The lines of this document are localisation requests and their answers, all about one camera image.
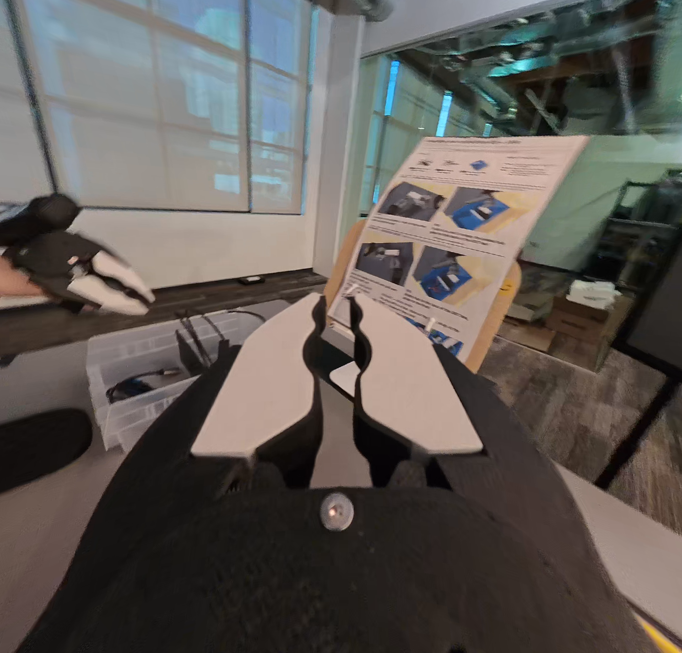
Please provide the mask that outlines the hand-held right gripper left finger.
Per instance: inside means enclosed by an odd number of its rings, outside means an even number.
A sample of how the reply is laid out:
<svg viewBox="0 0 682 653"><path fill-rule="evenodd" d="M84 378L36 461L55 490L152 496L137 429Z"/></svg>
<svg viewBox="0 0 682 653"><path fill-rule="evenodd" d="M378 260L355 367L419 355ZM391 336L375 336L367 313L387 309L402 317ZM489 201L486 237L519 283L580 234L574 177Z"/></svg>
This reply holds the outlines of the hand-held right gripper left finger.
<svg viewBox="0 0 682 653"><path fill-rule="evenodd" d="M196 458L271 463L288 487L308 487L323 438L314 371L326 299L310 293L244 341L190 452Z"/></svg>

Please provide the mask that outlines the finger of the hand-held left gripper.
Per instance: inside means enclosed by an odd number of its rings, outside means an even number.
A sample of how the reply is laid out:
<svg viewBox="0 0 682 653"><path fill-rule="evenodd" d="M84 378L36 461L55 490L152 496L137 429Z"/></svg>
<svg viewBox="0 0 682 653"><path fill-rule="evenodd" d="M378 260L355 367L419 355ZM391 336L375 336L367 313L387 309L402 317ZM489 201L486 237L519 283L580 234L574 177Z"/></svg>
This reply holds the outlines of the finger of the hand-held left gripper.
<svg viewBox="0 0 682 653"><path fill-rule="evenodd" d="M93 257L93 271L108 283L114 283L145 302L155 302L156 297L140 275L124 260L109 252L98 252Z"/></svg>
<svg viewBox="0 0 682 653"><path fill-rule="evenodd" d="M101 279L75 279L68 285L68 293L106 312L143 316L149 311L145 302L109 287Z"/></svg>

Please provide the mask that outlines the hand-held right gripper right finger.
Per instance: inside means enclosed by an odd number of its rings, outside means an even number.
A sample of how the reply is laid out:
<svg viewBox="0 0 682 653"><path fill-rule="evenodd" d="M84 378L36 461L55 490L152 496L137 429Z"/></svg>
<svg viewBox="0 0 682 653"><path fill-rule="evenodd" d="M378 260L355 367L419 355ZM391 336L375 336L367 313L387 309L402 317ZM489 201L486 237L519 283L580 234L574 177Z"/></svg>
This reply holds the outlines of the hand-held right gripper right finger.
<svg viewBox="0 0 682 653"><path fill-rule="evenodd" d="M362 293L348 298L354 335L353 440L374 487L404 462L430 470L441 457L481 454L437 346L416 325Z"/></svg>

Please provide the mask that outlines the clear plastic bin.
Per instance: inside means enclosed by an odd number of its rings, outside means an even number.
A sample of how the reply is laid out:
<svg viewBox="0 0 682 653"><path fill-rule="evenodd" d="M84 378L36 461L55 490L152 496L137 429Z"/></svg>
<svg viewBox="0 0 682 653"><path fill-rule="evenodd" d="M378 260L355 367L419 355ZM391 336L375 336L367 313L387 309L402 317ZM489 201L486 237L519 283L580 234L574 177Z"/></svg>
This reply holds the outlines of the clear plastic bin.
<svg viewBox="0 0 682 653"><path fill-rule="evenodd" d="M260 317L272 318L288 306L277 299L205 317L195 315L190 321L214 362L221 340L226 339L232 347L243 344L261 325ZM87 378L105 450L120 448L129 453L149 426L196 380L182 364L178 336L196 351L178 320L103 334L88 341ZM112 402L107 392L133 377L152 390Z"/></svg>

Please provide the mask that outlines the yellow plastic bin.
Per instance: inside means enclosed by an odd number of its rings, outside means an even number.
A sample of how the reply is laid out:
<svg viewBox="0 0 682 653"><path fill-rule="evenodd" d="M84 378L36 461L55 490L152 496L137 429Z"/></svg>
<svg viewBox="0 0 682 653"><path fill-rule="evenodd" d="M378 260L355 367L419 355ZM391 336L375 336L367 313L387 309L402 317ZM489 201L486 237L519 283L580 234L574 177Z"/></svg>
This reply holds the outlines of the yellow plastic bin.
<svg viewBox="0 0 682 653"><path fill-rule="evenodd" d="M635 617L659 652L681 652L680 643L677 643L673 638L645 620L642 616L635 614Z"/></svg>

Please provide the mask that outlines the person's left hand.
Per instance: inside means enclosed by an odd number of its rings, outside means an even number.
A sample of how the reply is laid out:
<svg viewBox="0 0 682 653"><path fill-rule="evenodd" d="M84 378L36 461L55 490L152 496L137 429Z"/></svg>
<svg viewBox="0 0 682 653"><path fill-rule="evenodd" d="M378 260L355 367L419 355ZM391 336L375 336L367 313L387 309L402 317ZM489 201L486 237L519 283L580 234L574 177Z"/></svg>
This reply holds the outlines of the person's left hand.
<svg viewBox="0 0 682 653"><path fill-rule="evenodd" d="M15 269L1 256L1 297L2 298L41 298L43 290L34 285L28 277Z"/></svg>

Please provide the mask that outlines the large glass window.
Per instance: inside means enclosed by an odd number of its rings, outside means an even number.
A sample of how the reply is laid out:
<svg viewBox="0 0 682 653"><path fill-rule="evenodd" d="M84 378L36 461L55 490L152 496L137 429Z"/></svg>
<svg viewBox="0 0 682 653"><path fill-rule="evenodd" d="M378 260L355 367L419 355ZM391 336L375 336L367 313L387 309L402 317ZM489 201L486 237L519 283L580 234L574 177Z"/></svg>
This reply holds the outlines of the large glass window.
<svg viewBox="0 0 682 653"><path fill-rule="evenodd" d="M84 207L305 210L313 0L9 0L59 188Z"/></svg>

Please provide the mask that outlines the cardboard box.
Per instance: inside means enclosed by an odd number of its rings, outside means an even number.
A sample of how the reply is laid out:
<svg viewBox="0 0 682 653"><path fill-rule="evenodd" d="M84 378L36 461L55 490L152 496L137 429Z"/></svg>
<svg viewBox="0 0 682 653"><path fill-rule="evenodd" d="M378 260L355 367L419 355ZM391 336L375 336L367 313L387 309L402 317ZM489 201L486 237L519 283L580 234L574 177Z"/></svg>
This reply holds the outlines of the cardboard box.
<svg viewBox="0 0 682 653"><path fill-rule="evenodd" d="M633 301L629 296L618 296L610 308L602 310L570 302L565 296L555 297L544 321L545 328L555 332L548 354L598 373Z"/></svg>

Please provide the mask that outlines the white foam box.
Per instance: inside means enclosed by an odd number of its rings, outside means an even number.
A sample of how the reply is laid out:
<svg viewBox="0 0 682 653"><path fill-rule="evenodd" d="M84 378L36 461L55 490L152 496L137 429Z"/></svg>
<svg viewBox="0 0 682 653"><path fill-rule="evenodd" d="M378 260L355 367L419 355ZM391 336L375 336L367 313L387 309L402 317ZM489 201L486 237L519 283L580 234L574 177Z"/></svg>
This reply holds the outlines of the white foam box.
<svg viewBox="0 0 682 653"><path fill-rule="evenodd" d="M568 302L598 310L611 309L621 296L613 282L575 280L566 294Z"/></svg>

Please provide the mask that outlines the printed instruction sheet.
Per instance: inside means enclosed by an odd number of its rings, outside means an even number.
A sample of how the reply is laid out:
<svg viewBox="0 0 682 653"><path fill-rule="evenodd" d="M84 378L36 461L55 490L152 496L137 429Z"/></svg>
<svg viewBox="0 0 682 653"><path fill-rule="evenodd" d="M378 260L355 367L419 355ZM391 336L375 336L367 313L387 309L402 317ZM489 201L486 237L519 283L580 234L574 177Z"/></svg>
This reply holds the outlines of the printed instruction sheet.
<svg viewBox="0 0 682 653"><path fill-rule="evenodd" d="M329 316L364 293L467 359L512 264L590 137L427 137L363 223Z"/></svg>

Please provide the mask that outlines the black metal shelf rack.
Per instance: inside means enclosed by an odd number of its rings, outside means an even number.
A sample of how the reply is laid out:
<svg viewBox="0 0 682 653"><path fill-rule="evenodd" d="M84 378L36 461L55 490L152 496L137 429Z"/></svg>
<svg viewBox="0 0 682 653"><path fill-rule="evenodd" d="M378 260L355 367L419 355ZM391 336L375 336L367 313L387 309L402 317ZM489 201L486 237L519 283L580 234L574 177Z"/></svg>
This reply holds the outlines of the black metal shelf rack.
<svg viewBox="0 0 682 653"><path fill-rule="evenodd" d="M656 182L627 180L603 221L582 275L637 293L654 278L681 227L681 169Z"/></svg>

